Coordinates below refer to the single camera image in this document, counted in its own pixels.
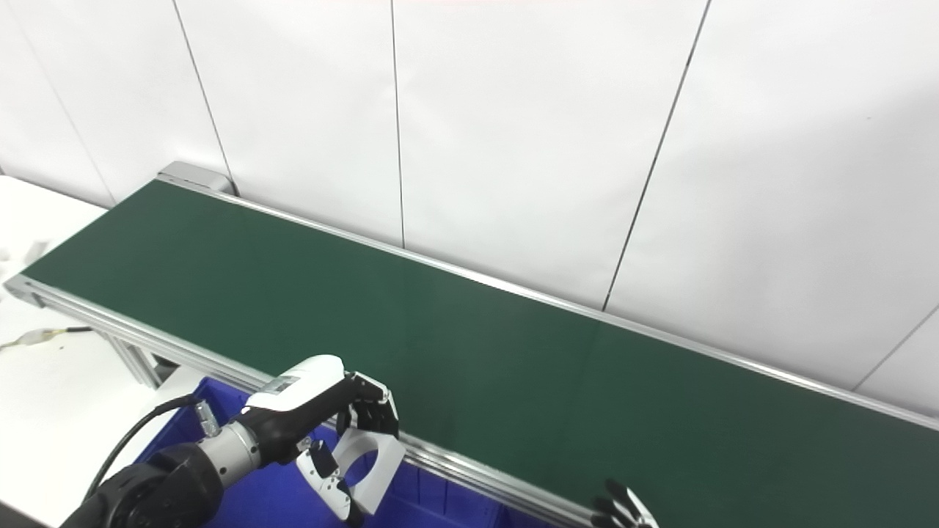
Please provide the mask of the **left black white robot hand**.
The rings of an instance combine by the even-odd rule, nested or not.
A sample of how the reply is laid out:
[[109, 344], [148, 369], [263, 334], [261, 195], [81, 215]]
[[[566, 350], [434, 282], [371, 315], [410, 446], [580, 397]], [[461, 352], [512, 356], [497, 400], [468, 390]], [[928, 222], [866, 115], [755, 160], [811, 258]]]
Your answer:
[[390, 441], [393, 477], [403, 459], [399, 415], [392, 392], [369, 375], [349, 371], [340, 357], [312, 356], [251, 395], [232, 420], [249, 432], [258, 468], [294, 461], [311, 489], [348, 527], [361, 527], [388, 485], [359, 494], [337, 458], [375, 434]]

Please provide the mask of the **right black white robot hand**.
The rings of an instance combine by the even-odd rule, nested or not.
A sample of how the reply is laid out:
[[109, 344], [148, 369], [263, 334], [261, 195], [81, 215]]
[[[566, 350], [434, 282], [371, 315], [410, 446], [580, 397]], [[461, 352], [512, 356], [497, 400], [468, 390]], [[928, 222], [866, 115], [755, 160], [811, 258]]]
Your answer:
[[631, 488], [610, 478], [604, 488], [606, 495], [594, 498], [591, 527], [660, 527]]

